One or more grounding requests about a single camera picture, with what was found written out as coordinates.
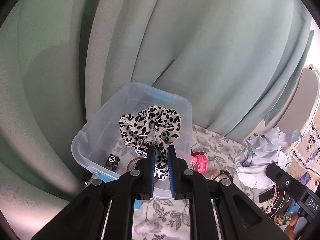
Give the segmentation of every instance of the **floral fabric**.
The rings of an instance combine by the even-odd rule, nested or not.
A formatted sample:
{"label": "floral fabric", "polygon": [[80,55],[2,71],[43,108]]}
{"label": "floral fabric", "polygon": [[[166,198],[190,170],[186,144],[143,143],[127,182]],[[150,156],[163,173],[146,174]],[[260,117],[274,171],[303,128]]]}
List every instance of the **floral fabric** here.
{"label": "floral fabric", "polygon": [[[239,181],[234,158],[243,146],[220,134],[192,125],[192,150],[204,151],[209,160],[207,178],[214,178],[219,170],[227,170],[233,182],[250,198],[253,190]],[[185,240],[190,239],[188,200],[143,200],[140,210],[133,215],[133,240]]]}

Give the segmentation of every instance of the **plastic container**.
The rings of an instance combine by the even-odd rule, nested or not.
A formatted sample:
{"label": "plastic container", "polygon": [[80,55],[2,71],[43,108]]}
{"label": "plastic container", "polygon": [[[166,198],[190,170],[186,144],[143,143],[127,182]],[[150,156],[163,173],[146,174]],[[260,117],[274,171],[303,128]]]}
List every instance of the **plastic container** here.
{"label": "plastic container", "polygon": [[[139,82],[130,82],[110,98],[72,141],[75,160],[104,181],[118,179],[126,173],[128,163],[138,157],[133,148],[124,145],[119,119],[123,114],[137,114],[150,106],[175,109],[181,117],[179,140],[173,143],[177,157],[190,160],[192,106],[183,97]],[[116,173],[103,166],[110,154],[120,157]],[[154,197],[171,198],[169,179],[155,180]]]}

